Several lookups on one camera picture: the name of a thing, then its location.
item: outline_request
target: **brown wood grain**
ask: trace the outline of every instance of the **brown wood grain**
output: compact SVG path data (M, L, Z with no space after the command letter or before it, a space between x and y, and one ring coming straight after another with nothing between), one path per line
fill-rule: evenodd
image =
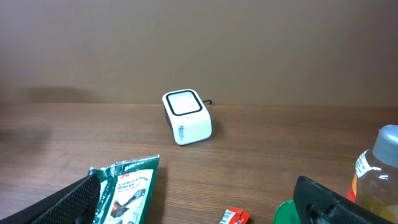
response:
M306 175L345 195L356 158L398 109L208 106L213 135L178 146L161 105L0 106L0 218L90 167L160 154L147 223L218 223L226 207L272 223Z

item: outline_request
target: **plastic bottle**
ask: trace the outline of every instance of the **plastic bottle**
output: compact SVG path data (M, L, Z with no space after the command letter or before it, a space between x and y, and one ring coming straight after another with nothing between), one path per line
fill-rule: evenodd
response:
M373 149L363 152L347 198L386 220L398 223L398 126L379 131Z

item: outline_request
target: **plain background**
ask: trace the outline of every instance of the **plain background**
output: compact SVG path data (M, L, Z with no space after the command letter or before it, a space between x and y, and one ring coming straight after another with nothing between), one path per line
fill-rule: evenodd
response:
M398 106L396 0L2 0L0 101Z

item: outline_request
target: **green lid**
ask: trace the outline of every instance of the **green lid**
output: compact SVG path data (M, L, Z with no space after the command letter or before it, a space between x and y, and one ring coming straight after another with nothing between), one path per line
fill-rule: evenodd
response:
M279 206L275 212L273 224L300 224L293 200L284 202Z

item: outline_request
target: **red package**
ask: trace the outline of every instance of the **red package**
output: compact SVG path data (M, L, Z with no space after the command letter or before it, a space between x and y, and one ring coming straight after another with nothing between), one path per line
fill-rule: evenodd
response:
M225 210L220 224L245 224L250 218L250 213L244 212L240 208L229 207Z

